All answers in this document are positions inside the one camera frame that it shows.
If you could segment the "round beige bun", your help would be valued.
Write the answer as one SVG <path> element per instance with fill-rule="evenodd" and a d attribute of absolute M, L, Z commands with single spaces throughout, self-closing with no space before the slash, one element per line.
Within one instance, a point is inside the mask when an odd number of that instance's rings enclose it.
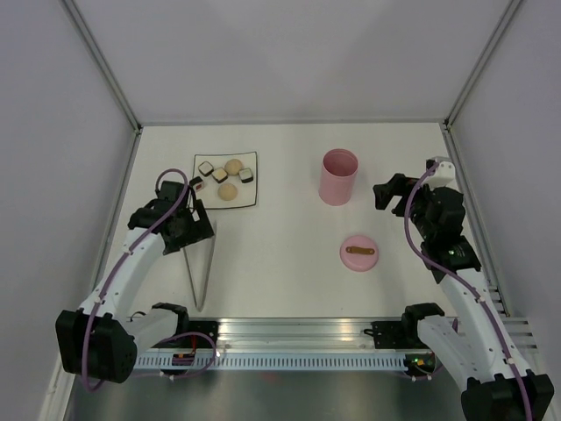
<path fill-rule="evenodd" d="M 228 176 L 237 176 L 244 169 L 244 164 L 239 159 L 230 159 L 224 165 L 224 170 Z"/>
<path fill-rule="evenodd" d="M 224 183 L 218 188 L 217 194 L 221 200 L 229 202 L 238 196 L 238 189 L 234 184 Z"/>

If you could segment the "metal tongs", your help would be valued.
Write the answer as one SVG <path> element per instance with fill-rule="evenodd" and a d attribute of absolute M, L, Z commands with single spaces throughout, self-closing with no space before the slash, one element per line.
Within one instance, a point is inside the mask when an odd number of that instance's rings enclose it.
<path fill-rule="evenodd" d="M 206 303 L 216 239 L 214 236 L 182 249 L 193 303 L 199 313 Z"/>

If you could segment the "sushi piece red filling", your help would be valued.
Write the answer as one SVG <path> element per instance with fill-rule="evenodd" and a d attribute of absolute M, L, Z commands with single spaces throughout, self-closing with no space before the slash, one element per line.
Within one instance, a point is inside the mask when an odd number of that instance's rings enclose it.
<path fill-rule="evenodd" d="M 190 188 L 195 192 L 199 192 L 206 186 L 206 181 L 201 176 L 196 176 L 189 181 Z"/>

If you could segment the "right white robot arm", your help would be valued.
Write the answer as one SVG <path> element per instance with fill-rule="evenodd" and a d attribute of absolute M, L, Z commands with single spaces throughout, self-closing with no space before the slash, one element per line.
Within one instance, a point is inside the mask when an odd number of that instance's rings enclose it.
<path fill-rule="evenodd" d="M 400 335 L 410 346 L 424 344 L 440 360 L 461 392 L 467 420 L 542 420 L 555 393 L 550 377 L 537 374 L 518 351 L 494 307 L 481 264 L 463 234 L 463 195 L 447 186 L 431 187 L 429 177 L 394 175 L 373 186 L 375 206 L 394 197 L 393 214 L 405 235 L 416 228 L 422 243 L 414 252 L 432 273 L 459 318 L 456 332 L 435 303 L 409 305 Z"/>

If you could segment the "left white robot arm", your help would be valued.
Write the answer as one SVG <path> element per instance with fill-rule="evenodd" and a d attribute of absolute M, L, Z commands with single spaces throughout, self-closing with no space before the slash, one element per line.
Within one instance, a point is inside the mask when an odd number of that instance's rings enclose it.
<path fill-rule="evenodd" d="M 122 252 L 110 272 L 77 310 L 63 310 L 55 322 L 63 369 L 84 381 L 122 383 L 137 358 L 153 347 L 187 348 L 186 362 L 211 348 L 217 323 L 193 323 L 180 304 L 155 303 L 140 317 L 132 302 L 153 264 L 215 232 L 187 182 L 159 178 L 156 197 L 130 217 Z"/>

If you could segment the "square sushi piece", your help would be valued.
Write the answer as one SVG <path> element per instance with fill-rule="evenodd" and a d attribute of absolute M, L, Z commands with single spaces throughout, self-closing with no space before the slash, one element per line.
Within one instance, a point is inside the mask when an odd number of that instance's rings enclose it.
<path fill-rule="evenodd" d="M 251 183 L 254 181 L 254 174 L 251 168 L 242 168 L 238 172 L 238 177 L 243 184 Z"/>
<path fill-rule="evenodd" d="M 204 177 L 210 176 L 215 170 L 214 166 L 208 161 L 203 161 L 197 167 L 197 169 L 198 169 L 198 172 Z"/>
<path fill-rule="evenodd" d="M 214 169 L 214 171 L 212 172 L 212 177 L 216 183 L 220 184 L 222 182 L 225 182 L 228 179 L 229 175 L 224 168 L 219 167 Z"/>

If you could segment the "pink cylindrical lunch box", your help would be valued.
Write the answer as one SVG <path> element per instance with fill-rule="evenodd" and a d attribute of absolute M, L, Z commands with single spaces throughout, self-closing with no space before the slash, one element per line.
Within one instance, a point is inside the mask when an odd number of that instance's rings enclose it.
<path fill-rule="evenodd" d="M 338 148 L 327 152 L 322 160 L 320 198 L 331 206 L 348 203 L 358 170 L 359 160 L 351 151 Z"/>

